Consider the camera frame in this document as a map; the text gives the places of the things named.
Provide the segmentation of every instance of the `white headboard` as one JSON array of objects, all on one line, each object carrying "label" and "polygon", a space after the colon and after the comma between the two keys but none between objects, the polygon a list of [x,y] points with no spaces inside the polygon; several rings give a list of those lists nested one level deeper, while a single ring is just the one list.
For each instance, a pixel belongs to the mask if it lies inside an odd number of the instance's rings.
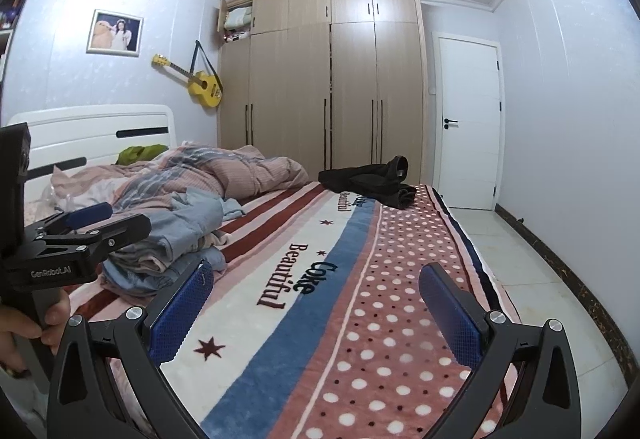
[{"label": "white headboard", "polygon": [[129,146],[175,147],[174,113],[166,105],[93,105],[16,114],[31,133],[24,201],[36,201],[56,165],[72,175],[85,166],[113,164]]}]

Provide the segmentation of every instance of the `striped blanket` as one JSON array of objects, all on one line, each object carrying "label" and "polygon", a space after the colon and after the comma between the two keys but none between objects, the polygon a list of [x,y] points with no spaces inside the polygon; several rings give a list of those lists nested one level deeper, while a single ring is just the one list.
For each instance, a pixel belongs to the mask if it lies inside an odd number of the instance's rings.
[{"label": "striped blanket", "polygon": [[[226,275],[161,366],[193,418],[212,439],[423,437],[470,372],[420,299],[421,266],[441,263],[485,309],[514,314],[438,194],[420,186],[396,210],[311,183],[245,208],[222,227]],[[71,299],[92,320],[130,307],[98,282]]]}]

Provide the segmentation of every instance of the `wall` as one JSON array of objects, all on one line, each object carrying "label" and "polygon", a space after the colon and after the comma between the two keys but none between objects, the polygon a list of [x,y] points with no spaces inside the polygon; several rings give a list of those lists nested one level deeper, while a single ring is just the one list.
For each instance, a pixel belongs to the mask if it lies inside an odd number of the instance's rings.
[{"label": "wall", "polygon": [[[217,65],[219,0],[27,0],[2,87],[1,123],[17,112],[91,104],[165,104],[177,141],[215,144],[216,109],[205,110],[183,81],[151,66],[157,52],[188,68],[199,39]],[[87,54],[94,9],[144,18],[138,58]],[[196,68],[202,68],[198,62]]]},{"label": "wall", "polygon": [[435,159],[436,128],[436,79],[433,59],[433,33],[443,32],[463,36],[498,40],[498,25],[495,15],[491,12],[466,8],[465,6],[431,6],[422,4],[422,21],[426,38],[429,91],[426,105],[428,123],[428,138],[425,155],[422,157],[422,180],[433,183],[433,161]]},{"label": "wall", "polygon": [[640,22],[628,0],[505,0],[499,203],[582,279],[640,356]]}]

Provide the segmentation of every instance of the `guitar strap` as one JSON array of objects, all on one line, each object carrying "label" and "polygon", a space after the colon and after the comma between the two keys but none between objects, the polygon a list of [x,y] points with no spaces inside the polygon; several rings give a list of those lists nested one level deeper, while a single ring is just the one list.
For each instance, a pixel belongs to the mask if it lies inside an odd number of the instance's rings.
[{"label": "guitar strap", "polygon": [[193,57],[191,58],[191,68],[189,69],[189,72],[191,74],[193,74],[193,71],[195,69],[196,57],[198,56],[198,49],[200,49],[202,51],[202,54],[204,55],[204,59],[207,61],[207,64],[209,64],[209,67],[211,68],[211,71],[213,71],[213,76],[216,77],[216,82],[218,82],[218,87],[220,89],[220,93],[222,94],[222,82],[220,81],[220,77],[218,76],[218,73],[216,73],[215,68],[211,65],[211,62],[209,61],[209,58],[207,57],[207,53],[205,53],[204,47],[202,47],[202,44],[200,43],[199,40],[196,40],[196,47],[194,47],[194,49],[193,49]]}]

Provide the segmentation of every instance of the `blue gripper pad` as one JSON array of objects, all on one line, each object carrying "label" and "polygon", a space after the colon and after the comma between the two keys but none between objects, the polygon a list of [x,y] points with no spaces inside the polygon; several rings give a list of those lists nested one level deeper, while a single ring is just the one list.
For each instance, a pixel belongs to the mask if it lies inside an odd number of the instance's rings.
[{"label": "blue gripper pad", "polygon": [[213,269],[202,261],[169,302],[149,332],[149,358],[156,367],[171,361],[213,289]]},{"label": "blue gripper pad", "polygon": [[420,296],[460,365],[474,370],[482,360],[482,335],[451,289],[430,265],[420,272]]},{"label": "blue gripper pad", "polygon": [[109,203],[99,203],[75,212],[69,212],[65,219],[65,225],[69,229],[80,229],[109,219],[112,214],[113,209]]}]

